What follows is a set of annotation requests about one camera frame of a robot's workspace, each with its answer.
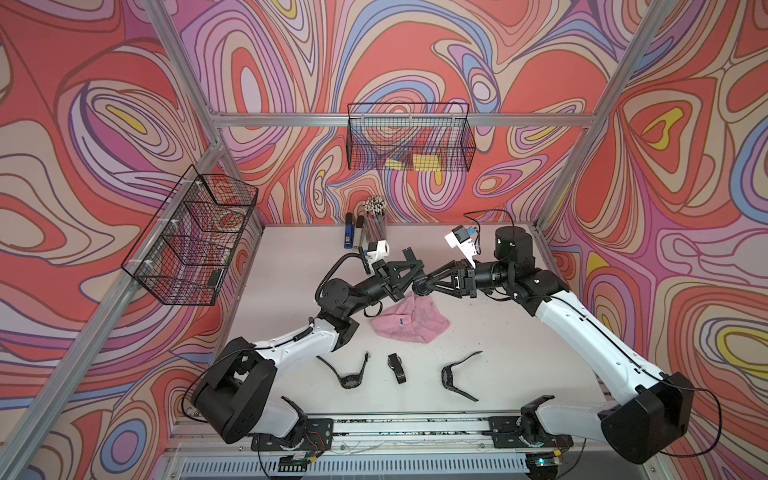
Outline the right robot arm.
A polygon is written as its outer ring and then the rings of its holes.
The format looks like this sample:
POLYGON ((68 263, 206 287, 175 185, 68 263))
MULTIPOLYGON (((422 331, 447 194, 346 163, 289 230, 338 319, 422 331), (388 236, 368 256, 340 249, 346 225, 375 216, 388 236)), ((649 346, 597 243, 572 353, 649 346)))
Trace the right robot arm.
POLYGON ((498 302, 516 303, 565 340, 611 395, 596 404, 570 403, 553 395, 530 401, 520 410, 522 440, 538 444, 548 437, 578 436, 643 464, 688 433, 700 388, 684 374, 668 374, 635 352, 597 320, 558 274, 537 267, 533 238, 524 228, 497 228, 489 262, 475 260, 477 239, 466 228, 454 228, 446 240, 463 251, 464 259, 416 281, 416 294, 474 298, 484 293, 498 302))

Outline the pencil cup with pencils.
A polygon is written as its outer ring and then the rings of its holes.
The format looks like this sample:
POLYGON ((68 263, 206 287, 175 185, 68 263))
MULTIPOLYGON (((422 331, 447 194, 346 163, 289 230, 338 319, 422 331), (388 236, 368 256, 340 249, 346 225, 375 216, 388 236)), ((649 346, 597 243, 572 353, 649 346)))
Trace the pencil cup with pencils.
POLYGON ((366 237, 371 243, 387 237, 386 209, 386 201, 380 196, 370 197, 364 202, 366 237))

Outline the pink microfibre cloth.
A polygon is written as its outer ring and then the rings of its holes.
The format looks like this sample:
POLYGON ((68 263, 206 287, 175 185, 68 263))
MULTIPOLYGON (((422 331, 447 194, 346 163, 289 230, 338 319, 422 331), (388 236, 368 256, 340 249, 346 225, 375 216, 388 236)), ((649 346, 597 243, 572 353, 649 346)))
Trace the pink microfibre cloth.
POLYGON ((429 344, 445 333, 450 321, 429 296, 409 293, 371 321, 373 331, 387 339, 429 344))

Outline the blue marker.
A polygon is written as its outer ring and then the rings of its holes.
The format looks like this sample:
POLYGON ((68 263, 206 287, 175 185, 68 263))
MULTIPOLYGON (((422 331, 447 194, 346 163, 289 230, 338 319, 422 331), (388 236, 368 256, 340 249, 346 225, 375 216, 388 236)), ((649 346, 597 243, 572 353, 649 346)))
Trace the blue marker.
POLYGON ((343 240, 343 247, 345 249, 353 248, 354 237, 355 237, 355 222, 356 222, 355 216, 351 212, 347 212, 345 215, 344 240, 343 240))

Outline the small yellow block in basket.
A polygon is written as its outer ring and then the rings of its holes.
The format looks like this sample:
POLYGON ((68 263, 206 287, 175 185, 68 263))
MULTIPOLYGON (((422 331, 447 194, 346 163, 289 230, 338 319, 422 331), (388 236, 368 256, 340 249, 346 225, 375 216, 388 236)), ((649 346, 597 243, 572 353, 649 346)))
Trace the small yellow block in basket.
POLYGON ((386 169, 393 170, 393 171, 406 171, 407 163, 400 160, 387 158, 385 160, 384 167, 386 169))

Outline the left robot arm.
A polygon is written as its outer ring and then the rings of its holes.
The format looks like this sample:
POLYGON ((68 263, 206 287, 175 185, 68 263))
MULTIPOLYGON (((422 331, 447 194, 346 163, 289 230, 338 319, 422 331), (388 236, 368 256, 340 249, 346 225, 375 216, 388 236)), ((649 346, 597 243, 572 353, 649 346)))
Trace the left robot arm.
POLYGON ((400 300, 426 279, 424 264, 409 248, 401 261, 376 260, 348 253, 337 260, 319 283, 314 299, 317 315, 302 329, 273 340, 229 341, 216 360, 192 382, 184 401, 227 444, 247 436, 270 437, 286 449, 306 437, 307 416, 292 400, 272 400, 276 379, 350 342, 359 323, 353 316, 384 298, 400 300))

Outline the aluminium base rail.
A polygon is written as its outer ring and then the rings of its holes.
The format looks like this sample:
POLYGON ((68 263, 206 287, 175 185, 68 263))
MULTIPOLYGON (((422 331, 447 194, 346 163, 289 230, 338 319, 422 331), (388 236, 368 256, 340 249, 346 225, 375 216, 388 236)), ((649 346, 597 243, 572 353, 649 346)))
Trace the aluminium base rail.
POLYGON ((202 457, 260 458, 317 454, 321 460, 365 455, 417 454, 480 456, 485 453, 521 453, 543 456, 558 451, 570 464, 580 454, 605 454, 621 460, 608 445, 576 434, 552 436, 533 427, 519 411, 462 411, 447 413, 310 415, 299 440, 267 434, 248 434, 227 444, 208 426, 185 422, 172 434, 161 454, 166 462, 202 457))

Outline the yellow sponge in basket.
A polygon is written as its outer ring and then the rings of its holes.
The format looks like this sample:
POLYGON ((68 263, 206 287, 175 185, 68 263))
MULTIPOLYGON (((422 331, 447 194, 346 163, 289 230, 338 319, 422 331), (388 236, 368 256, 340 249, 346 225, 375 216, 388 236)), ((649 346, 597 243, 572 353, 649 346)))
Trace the yellow sponge in basket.
POLYGON ((436 154, 416 154, 411 157, 412 169, 418 172, 440 172, 442 162, 436 154))

